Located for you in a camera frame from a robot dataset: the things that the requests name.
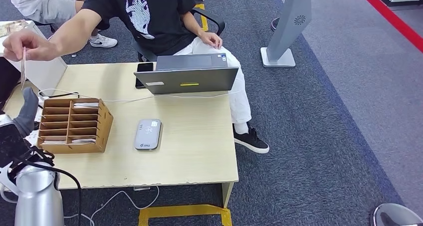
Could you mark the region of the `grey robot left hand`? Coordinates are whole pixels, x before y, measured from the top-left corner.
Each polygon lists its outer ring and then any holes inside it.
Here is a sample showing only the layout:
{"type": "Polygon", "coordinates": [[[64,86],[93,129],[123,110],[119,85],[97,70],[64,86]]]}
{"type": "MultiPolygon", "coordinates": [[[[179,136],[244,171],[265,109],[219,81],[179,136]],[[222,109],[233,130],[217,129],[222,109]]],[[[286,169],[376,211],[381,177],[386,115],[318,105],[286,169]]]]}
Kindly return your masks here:
{"type": "Polygon", "coordinates": [[[25,88],[22,93],[24,104],[15,118],[10,118],[0,110],[0,135],[19,132],[22,138],[25,138],[34,130],[39,98],[30,87],[25,88]]]}

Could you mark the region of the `person's right hand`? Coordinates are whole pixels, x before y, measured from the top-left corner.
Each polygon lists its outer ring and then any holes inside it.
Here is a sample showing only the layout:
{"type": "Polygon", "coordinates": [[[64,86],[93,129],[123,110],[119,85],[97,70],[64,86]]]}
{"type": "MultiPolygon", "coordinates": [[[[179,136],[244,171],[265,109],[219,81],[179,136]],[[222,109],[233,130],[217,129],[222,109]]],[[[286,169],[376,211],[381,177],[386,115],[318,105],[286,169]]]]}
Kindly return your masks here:
{"type": "Polygon", "coordinates": [[[12,61],[50,61],[62,55],[61,49],[53,42],[27,29],[10,34],[2,43],[3,56],[12,61]]]}

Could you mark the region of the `person's left hand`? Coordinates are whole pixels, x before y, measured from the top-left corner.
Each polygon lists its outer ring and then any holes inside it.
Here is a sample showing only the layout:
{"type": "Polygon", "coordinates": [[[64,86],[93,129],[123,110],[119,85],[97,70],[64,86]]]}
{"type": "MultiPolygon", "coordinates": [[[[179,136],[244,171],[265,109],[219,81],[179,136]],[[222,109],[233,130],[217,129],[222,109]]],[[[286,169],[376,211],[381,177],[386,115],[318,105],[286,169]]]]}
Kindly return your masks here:
{"type": "Polygon", "coordinates": [[[202,40],[203,43],[215,49],[221,49],[222,47],[222,39],[215,33],[201,32],[199,34],[199,38],[202,40]]]}

